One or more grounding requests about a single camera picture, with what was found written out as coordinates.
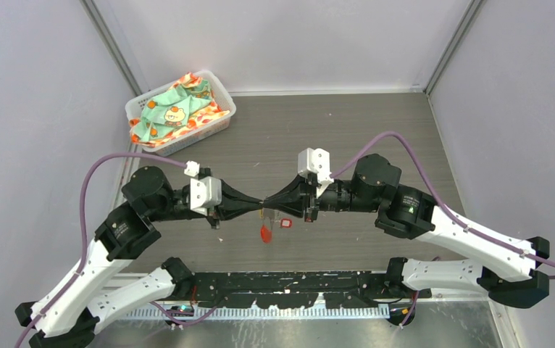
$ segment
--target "red tag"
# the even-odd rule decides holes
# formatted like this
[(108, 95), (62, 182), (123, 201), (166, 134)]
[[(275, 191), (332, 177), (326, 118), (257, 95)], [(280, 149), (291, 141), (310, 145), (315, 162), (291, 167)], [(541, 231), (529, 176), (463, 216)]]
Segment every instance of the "red tag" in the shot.
[(263, 242), (270, 243), (271, 239), (273, 238), (273, 232), (269, 228), (265, 227), (265, 225), (263, 225), (260, 228), (260, 238)]
[(280, 228), (291, 228), (293, 227), (293, 221), (291, 219), (282, 219), (280, 220)]

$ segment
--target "white wall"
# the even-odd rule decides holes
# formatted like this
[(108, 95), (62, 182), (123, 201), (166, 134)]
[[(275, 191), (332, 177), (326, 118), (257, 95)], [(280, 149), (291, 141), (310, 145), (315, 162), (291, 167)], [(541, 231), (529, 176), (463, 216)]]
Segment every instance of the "white wall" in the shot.
[[(468, 215), (555, 260), (555, 1), (488, 1), (431, 100)], [(526, 347), (555, 347), (555, 281), (515, 312)]]
[[(79, 258), (79, 188), (94, 160), (127, 149), (131, 97), (78, 1), (0, 1), (0, 347), (22, 330), (16, 306)], [(93, 179), (90, 233), (119, 169)]]
[(424, 88), (469, 0), (100, 0), (142, 88), (212, 70), (229, 91)]

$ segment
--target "orange tag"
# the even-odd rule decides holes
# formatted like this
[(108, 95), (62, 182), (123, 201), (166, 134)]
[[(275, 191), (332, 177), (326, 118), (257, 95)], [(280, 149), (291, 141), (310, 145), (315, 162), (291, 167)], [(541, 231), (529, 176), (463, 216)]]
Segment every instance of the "orange tag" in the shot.
[(271, 239), (273, 238), (273, 232), (265, 225), (263, 225), (260, 228), (260, 238), (262, 239), (263, 242), (270, 243)]

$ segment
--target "robotic arm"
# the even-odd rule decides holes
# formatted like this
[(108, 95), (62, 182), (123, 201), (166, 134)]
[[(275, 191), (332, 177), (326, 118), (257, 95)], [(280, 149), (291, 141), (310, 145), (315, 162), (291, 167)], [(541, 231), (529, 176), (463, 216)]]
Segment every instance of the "robotic arm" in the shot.
[[(174, 258), (135, 283), (110, 294), (100, 294), (112, 276), (160, 238), (152, 222), (204, 218), (212, 228), (219, 228), (221, 220), (231, 220), (262, 208), (280, 210), (306, 222), (315, 221), (319, 211), (377, 213), (375, 226), (392, 236), (426, 241), (468, 257), (468, 260), (448, 262), (391, 259), (380, 286), (395, 297), (429, 288), (464, 289), (488, 292), (491, 299), (504, 305), (529, 308), (548, 296), (548, 276), (535, 270), (539, 266), (535, 261), (473, 236), (467, 228), (453, 224), (430, 195), (399, 184), (401, 170), (384, 157), (370, 154), (360, 158), (349, 181), (330, 177), (329, 159), (328, 152), (322, 149), (303, 151), (299, 155), (296, 178), (264, 201), (242, 194), (212, 177), (209, 168), (200, 168), (195, 162), (188, 162), (184, 170), (191, 176), (190, 184), (178, 190), (171, 188), (159, 168), (140, 168), (122, 188), (127, 201), (96, 229), (84, 271), (37, 322), (38, 333), (32, 337), (30, 345), (85, 347), (113, 320), (134, 308), (150, 301), (186, 298), (190, 294), (200, 278)], [(469, 227), (548, 258), (549, 243), (545, 239), (513, 239), (464, 217), (459, 218)], [(77, 266), (43, 299), (18, 306), (15, 313), (23, 326), (39, 315)], [(358, 274), (352, 275), (356, 282), (348, 288), (361, 299), (359, 304), (353, 305), (373, 305), (379, 292), (367, 287), (367, 282), (375, 278), (366, 278), (365, 286), (359, 286), (362, 275)], [(318, 289), (317, 292), (329, 290)], [(228, 306), (226, 295), (232, 292), (222, 288), (208, 292), (211, 296), (205, 299), (206, 305)]]

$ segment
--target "cartoon character print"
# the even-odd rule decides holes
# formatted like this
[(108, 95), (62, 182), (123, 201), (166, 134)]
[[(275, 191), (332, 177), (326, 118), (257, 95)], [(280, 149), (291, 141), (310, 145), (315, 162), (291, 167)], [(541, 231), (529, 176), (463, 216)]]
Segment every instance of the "cartoon character print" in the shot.
[(185, 119), (185, 112), (180, 107), (171, 107), (164, 114), (164, 119), (167, 121), (164, 124), (170, 127), (179, 127)]

